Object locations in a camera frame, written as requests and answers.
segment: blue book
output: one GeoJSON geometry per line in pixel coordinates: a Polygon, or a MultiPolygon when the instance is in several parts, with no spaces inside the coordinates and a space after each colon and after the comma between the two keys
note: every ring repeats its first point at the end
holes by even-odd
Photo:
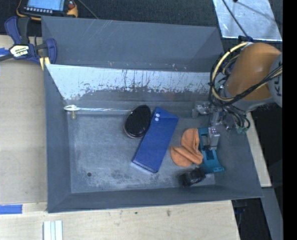
{"type": "Polygon", "coordinates": [[[156,107],[153,117],[132,162],[157,173],[168,150],[179,117],[156,107]]]}

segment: black carpet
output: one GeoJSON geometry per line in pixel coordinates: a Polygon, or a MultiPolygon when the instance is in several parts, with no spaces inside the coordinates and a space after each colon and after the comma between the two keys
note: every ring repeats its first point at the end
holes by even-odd
{"type": "MultiPolygon", "coordinates": [[[[80,18],[94,16],[75,0],[80,18]]],[[[191,26],[218,27],[212,0],[82,0],[103,20],[165,23],[191,26]]],[[[283,36],[283,0],[269,0],[277,26],[283,36]]],[[[0,35],[5,35],[4,22],[16,15],[19,0],[0,0],[0,35]]],[[[42,35],[40,23],[31,22],[30,36],[42,35]]],[[[236,39],[223,39],[224,50],[237,44],[236,39]]],[[[282,44],[271,43],[283,51],[282,44]]],[[[282,109],[277,105],[258,108],[252,112],[259,140],[268,167],[282,158],[282,109]]],[[[283,186],[276,188],[277,199],[283,212],[283,186]]],[[[233,202],[239,208],[236,219],[242,240],[270,240],[265,216],[259,199],[233,202]]]]}

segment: orange rag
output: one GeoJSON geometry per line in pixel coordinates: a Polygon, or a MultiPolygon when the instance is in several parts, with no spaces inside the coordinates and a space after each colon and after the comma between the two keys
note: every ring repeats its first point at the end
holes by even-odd
{"type": "Polygon", "coordinates": [[[200,138],[197,128],[187,129],[180,140],[182,147],[171,146],[170,156],[173,162],[181,167],[188,167],[191,164],[200,165],[203,155],[199,151],[200,138]]]}

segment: digital display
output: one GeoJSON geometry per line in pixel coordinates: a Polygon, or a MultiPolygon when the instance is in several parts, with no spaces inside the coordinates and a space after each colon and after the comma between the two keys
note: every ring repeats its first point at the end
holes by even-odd
{"type": "Polygon", "coordinates": [[[31,8],[63,11],[65,0],[28,0],[27,6],[31,8]]]}

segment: cable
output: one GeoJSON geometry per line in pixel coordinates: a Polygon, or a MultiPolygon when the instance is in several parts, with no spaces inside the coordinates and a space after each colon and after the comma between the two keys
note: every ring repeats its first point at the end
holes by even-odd
{"type": "Polygon", "coordinates": [[[227,5],[227,3],[225,2],[225,0],[222,0],[222,1],[224,3],[225,7],[227,8],[229,14],[232,16],[233,20],[236,22],[236,24],[238,25],[238,27],[240,28],[240,30],[244,33],[245,37],[249,37],[249,35],[245,32],[245,30],[242,28],[242,26],[240,25],[240,23],[238,22],[238,20],[233,15],[233,12],[230,10],[230,8],[227,5]]]}
{"type": "Polygon", "coordinates": [[[79,1],[93,16],[94,16],[94,18],[95,19],[99,19],[99,17],[97,17],[95,14],[94,14],[94,12],[92,12],[91,11],[91,9],[90,8],[88,8],[86,5],[85,5],[85,3],[83,3],[81,0],[77,0],[77,1],[79,1]]]}

